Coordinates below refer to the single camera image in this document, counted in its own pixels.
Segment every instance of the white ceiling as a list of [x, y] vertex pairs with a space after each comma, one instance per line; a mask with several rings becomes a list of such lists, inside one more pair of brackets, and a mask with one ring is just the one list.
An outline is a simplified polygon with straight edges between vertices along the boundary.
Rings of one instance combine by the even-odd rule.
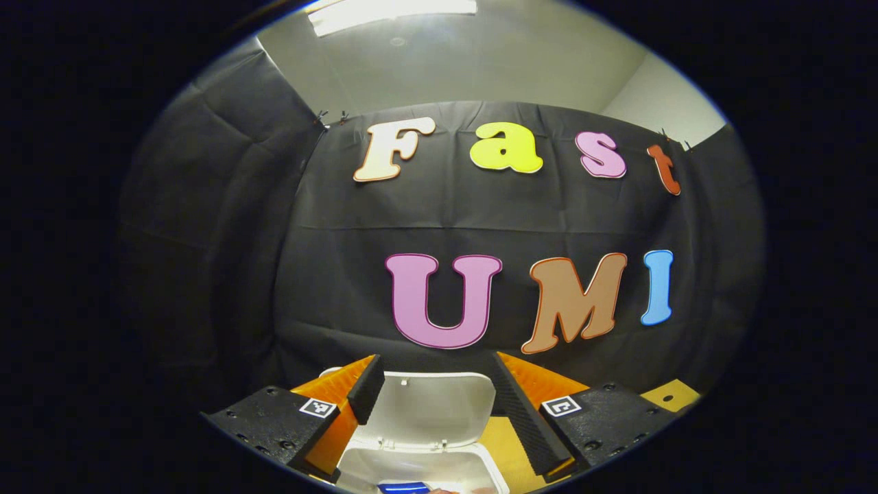
[[[315, 113], [452, 100], [522, 101], [601, 113], [647, 50], [580, 7], [477, 0], [479, 12], [378, 21], [317, 38], [294, 13], [258, 34]], [[402, 46], [391, 40], [400, 38]]]

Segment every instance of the yellow letter a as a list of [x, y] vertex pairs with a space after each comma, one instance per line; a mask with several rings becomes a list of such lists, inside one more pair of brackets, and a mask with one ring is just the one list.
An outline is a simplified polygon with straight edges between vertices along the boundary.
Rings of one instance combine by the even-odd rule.
[[[505, 137], [494, 137], [500, 132]], [[477, 128], [476, 136], [482, 141], [472, 145], [470, 159], [480, 168], [503, 170], [511, 167], [520, 173], [533, 173], [543, 168], [543, 159], [536, 155], [534, 134], [527, 127], [511, 122], [492, 122]]]

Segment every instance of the blue object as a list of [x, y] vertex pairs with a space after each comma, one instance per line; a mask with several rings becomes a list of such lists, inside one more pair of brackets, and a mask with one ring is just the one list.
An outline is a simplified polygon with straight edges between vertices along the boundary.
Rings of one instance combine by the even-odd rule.
[[644, 264], [650, 268], [650, 305], [640, 318], [644, 326], [663, 323], [671, 316], [668, 296], [671, 291], [671, 263], [673, 252], [649, 251], [644, 255]]
[[380, 483], [378, 488], [384, 494], [427, 494], [431, 491], [423, 482]]

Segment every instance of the clip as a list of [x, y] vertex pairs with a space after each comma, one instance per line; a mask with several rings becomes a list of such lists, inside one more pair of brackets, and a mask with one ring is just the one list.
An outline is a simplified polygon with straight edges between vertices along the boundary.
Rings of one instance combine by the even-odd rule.
[[329, 110], [320, 110], [320, 112], [317, 113], [317, 120], [315, 120], [313, 123], [323, 123], [323, 117], [325, 117], [327, 113], [329, 113]]

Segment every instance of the yellow surface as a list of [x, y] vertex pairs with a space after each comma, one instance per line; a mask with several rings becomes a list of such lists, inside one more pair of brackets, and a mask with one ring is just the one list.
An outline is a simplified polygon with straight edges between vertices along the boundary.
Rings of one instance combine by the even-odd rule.
[[323, 482], [323, 483], [328, 483], [329, 485], [335, 485], [334, 483], [327, 482], [327, 481], [323, 480], [322, 478], [320, 478], [320, 477], [318, 477], [318, 476], [313, 476], [313, 475], [311, 475], [311, 474], [308, 474], [308, 476], [311, 477], [311, 478], [314, 479], [314, 480], [319, 480], [319, 481], [321, 481], [321, 482]]
[[680, 411], [683, 407], [694, 403], [695, 400], [701, 397], [701, 395], [699, 395], [694, 389], [683, 384], [679, 379], [674, 379], [664, 386], [659, 386], [658, 388], [655, 388], [652, 391], [647, 391], [640, 396], [655, 403], [663, 409], [674, 413]]
[[509, 486], [509, 494], [523, 494], [547, 485], [541, 476], [534, 475], [534, 469], [530, 467], [528, 456], [524, 453], [524, 447], [515, 435], [509, 418], [489, 418], [479, 443], [488, 450], [497, 464], [497, 469]]
[[575, 461], [575, 460], [573, 459], [573, 457], [571, 456], [570, 458], [567, 458], [567, 461], [561, 463], [560, 465], [558, 465], [557, 467], [555, 467], [553, 470], [550, 470], [549, 473], [546, 474], [546, 476], [554, 476], [554, 475], [556, 475], [558, 472], [562, 472], [562, 471], [564, 471], [565, 469], [571, 467], [571, 466], [573, 465], [574, 462], [576, 462], [576, 461]]

